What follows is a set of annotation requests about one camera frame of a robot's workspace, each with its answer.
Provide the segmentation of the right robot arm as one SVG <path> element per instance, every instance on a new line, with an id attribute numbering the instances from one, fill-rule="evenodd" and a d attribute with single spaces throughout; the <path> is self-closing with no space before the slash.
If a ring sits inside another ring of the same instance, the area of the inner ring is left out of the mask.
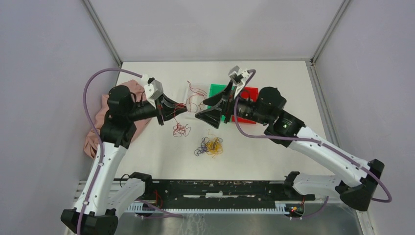
<path id="1" fill-rule="evenodd" d="M 330 175 L 288 174 L 283 195 L 295 200 L 300 195 L 339 198 L 347 206 L 365 212 L 381 186 L 384 163 L 360 159 L 320 137 L 305 123 L 284 110 L 286 99 L 277 88 L 262 88 L 256 100 L 239 96 L 239 89 L 228 84 L 220 93 L 203 102 L 206 110 L 195 117 L 214 128 L 231 118 L 243 118 L 266 126 L 263 138 L 304 154 L 328 169 Z"/>

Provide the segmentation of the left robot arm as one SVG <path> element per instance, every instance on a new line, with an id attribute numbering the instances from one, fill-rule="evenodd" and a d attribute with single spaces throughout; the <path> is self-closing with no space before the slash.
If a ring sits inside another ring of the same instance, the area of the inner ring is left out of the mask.
<path id="1" fill-rule="evenodd" d="M 150 100 L 136 101 L 128 87 L 120 85 L 109 91 L 108 111 L 99 135 L 99 150 L 86 185 L 73 209 L 65 209 L 61 221 L 77 235 L 113 235 L 119 218 L 139 197 L 154 193 L 149 174 L 133 173 L 126 184 L 109 196 L 115 173 L 125 156 L 137 128 L 135 122 L 157 118 L 160 125 L 187 112 L 184 104 L 161 94 L 155 105 Z"/>

